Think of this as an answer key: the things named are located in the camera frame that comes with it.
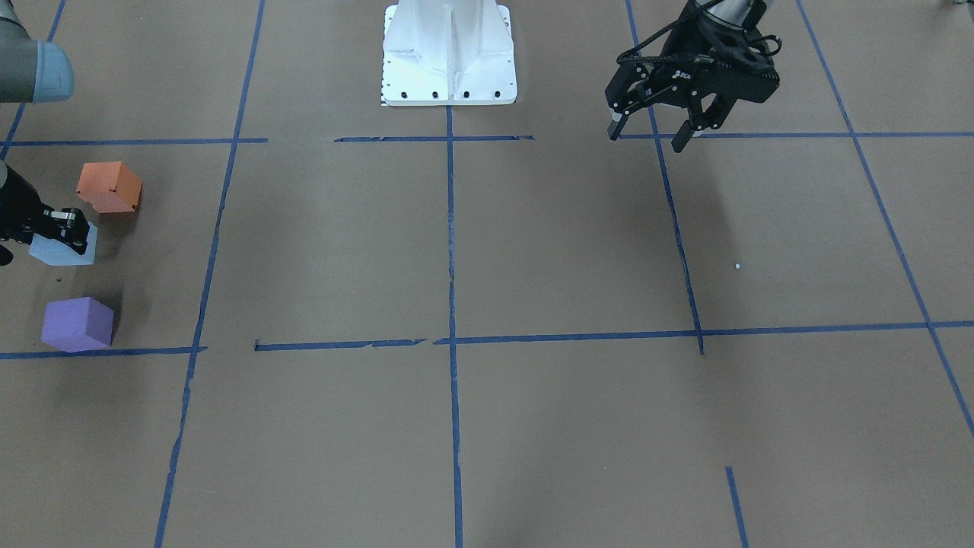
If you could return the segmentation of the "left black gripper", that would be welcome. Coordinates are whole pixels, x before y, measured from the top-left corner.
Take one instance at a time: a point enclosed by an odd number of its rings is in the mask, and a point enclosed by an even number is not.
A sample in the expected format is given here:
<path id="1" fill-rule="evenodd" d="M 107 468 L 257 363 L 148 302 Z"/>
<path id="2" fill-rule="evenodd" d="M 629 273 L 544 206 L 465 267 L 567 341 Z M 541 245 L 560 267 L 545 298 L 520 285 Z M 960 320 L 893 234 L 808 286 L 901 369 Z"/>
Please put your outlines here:
<path id="1" fill-rule="evenodd" d="M 674 21 L 619 53 L 605 89 L 609 139 L 622 138 L 634 113 L 664 104 L 688 111 L 673 139 L 673 151 L 681 153 L 704 129 L 720 129 L 737 101 L 765 103 L 781 84 L 775 67 L 781 39 L 758 28 L 772 4 L 686 1 Z"/>

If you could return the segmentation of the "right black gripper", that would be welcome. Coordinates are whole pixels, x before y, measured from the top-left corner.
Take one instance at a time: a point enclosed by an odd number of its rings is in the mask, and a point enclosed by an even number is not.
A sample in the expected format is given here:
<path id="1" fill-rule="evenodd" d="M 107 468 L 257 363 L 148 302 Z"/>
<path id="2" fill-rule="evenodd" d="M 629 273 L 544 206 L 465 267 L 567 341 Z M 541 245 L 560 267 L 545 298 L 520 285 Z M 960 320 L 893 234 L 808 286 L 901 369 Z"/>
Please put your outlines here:
<path id="1" fill-rule="evenodd" d="M 78 208 L 51 209 L 17 171 L 2 164 L 1 238 L 31 245 L 40 234 L 77 254 L 88 250 L 90 225 Z"/>

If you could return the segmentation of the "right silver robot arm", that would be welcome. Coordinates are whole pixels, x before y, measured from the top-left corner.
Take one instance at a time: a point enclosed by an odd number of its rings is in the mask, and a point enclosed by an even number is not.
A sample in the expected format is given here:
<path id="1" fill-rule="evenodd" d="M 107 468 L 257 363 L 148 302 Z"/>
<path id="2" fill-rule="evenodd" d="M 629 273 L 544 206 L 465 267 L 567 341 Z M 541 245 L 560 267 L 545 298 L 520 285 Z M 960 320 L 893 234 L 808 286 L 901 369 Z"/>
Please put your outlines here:
<path id="1" fill-rule="evenodd" d="M 63 49 L 35 40 L 15 13 L 11 1 L 1 3 L 1 100 L 4 104 L 58 103 L 74 90 L 74 72 Z M 63 247 L 68 256 L 83 257 L 95 233 L 77 208 L 54 209 L 13 167 L 2 164 L 1 237 L 32 245 L 41 238 Z"/>

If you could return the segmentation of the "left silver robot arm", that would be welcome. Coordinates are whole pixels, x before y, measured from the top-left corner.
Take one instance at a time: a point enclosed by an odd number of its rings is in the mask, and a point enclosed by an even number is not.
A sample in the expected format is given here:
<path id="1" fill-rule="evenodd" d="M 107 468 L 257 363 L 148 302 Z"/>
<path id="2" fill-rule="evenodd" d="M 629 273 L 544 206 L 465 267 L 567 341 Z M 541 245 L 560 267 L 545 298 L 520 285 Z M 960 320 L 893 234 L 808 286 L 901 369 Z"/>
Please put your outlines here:
<path id="1" fill-rule="evenodd" d="M 720 129 L 735 104 L 764 104 L 778 89 L 773 58 L 782 41 L 758 25 L 769 1 L 688 1 L 676 20 L 621 52 L 606 85 L 617 140 L 629 117 L 662 104 L 686 111 L 672 139 L 680 153 L 706 129 Z"/>

